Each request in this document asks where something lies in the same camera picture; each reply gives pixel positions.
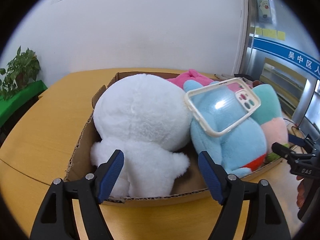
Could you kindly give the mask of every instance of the green tablecloth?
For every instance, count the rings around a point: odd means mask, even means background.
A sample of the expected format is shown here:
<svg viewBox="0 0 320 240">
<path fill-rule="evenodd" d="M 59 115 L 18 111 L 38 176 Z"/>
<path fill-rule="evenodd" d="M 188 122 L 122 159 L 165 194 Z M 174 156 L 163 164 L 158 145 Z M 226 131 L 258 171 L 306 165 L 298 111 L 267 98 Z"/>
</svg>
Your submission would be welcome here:
<svg viewBox="0 0 320 240">
<path fill-rule="evenodd" d="M 46 89 L 46 85 L 39 80 L 30 83 L 24 90 L 19 91 L 7 101 L 0 96 L 0 127 L 3 126 L 3 124 L 17 109 Z"/>
</svg>

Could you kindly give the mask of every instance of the cartoon poster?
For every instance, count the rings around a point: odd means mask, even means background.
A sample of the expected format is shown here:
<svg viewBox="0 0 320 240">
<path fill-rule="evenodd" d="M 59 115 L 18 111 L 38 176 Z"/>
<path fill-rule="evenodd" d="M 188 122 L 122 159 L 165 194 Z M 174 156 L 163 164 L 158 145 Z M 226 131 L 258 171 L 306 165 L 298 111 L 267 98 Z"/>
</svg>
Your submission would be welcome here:
<svg viewBox="0 0 320 240">
<path fill-rule="evenodd" d="M 257 0 L 259 22 L 272 23 L 271 7 L 269 0 Z"/>
</svg>

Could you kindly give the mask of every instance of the wooden table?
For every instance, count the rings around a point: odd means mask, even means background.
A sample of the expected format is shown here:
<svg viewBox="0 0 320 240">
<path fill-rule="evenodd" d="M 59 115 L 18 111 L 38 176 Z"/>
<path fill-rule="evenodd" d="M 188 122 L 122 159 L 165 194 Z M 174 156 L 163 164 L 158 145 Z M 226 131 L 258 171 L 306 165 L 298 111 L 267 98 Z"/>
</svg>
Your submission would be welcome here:
<svg viewBox="0 0 320 240">
<path fill-rule="evenodd" d="M 81 130 L 92 112 L 91 98 L 117 72 L 169 69 L 104 69 L 72 73 L 52 85 L 20 119 L 0 148 L 0 190 L 13 216 L 29 235 L 42 199 L 53 179 L 63 178 Z M 290 232 L 297 218 L 297 186 L 289 165 L 280 163 L 253 181 L 267 179 L 284 210 Z M 79 205 L 74 201 L 81 239 L 87 239 Z M 115 240 L 208 239 L 221 207 L 211 198 L 148 208 L 101 205 Z M 244 202 L 235 239 L 241 239 L 248 201 Z"/>
</svg>

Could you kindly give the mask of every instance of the blue banner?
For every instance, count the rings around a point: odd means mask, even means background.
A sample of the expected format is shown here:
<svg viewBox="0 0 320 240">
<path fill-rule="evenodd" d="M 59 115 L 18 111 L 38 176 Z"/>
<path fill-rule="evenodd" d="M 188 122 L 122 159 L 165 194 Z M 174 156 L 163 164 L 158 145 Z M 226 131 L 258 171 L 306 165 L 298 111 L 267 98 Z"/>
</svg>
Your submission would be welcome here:
<svg viewBox="0 0 320 240">
<path fill-rule="evenodd" d="M 253 48 L 295 64 L 315 78 L 320 79 L 320 62 L 300 50 L 262 38 L 253 39 Z"/>
</svg>

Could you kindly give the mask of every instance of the black clamp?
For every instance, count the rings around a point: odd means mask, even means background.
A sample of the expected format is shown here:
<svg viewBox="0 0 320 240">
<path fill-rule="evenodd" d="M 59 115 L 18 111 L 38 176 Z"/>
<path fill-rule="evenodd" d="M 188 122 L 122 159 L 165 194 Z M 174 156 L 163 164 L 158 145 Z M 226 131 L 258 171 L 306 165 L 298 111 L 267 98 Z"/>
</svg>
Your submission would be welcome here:
<svg viewBox="0 0 320 240">
<path fill-rule="evenodd" d="M 88 238 L 113 240 L 99 204 L 110 196 L 123 163 L 124 154 L 116 150 L 95 173 L 71 182 L 55 179 L 41 203 L 30 239 L 80 240 L 72 204 L 72 199 L 78 199 Z"/>
<path fill-rule="evenodd" d="M 116 150 L 95 173 L 72 182 L 55 179 L 40 206 L 31 231 L 31 240 L 80 240 L 73 211 L 78 199 L 89 240 L 112 240 L 99 204 L 108 199 L 124 164 L 124 155 Z M 212 197 L 223 205 L 211 240 L 232 240 L 240 218 L 242 203 L 250 200 L 243 240 L 290 239 L 279 202 L 266 180 L 243 182 L 216 165 L 207 152 L 198 157 Z"/>
<path fill-rule="evenodd" d="M 289 134 L 289 142 L 303 147 L 307 153 L 296 153 L 279 143 L 272 145 L 272 151 L 287 160 L 291 167 L 290 173 L 304 178 L 305 201 L 298 212 L 298 218 L 305 222 L 320 197 L 320 146 L 310 135 L 303 139 Z"/>
<path fill-rule="evenodd" d="M 198 165 L 213 199 L 223 205 L 209 240 L 232 240 L 242 203 L 250 200 L 243 240 L 291 239 L 281 206 L 269 182 L 244 182 L 227 174 L 206 151 L 199 154 Z"/>
</svg>

